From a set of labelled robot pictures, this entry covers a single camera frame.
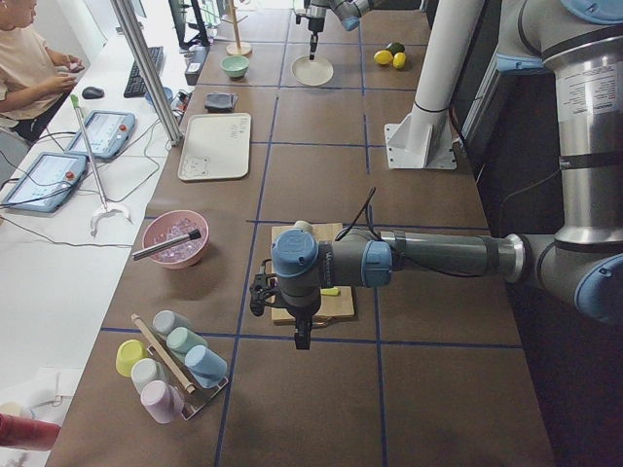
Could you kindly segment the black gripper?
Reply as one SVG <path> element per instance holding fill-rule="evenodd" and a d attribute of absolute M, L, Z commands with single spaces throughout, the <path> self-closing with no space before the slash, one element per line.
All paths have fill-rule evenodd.
<path fill-rule="evenodd" d="M 312 319 L 321 306 L 320 291 L 310 289 L 303 296 L 281 293 L 286 303 L 286 310 L 295 319 L 294 342 L 297 350 L 309 350 L 311 347 Z"/>
<path fill-rule="evenodd" d="M 310 5 L 307 8 L 308 30 L 311 32 L 309 60 L 315 59 L 318 44 L 318 34 L 324 30 L 326 7 Z"/>

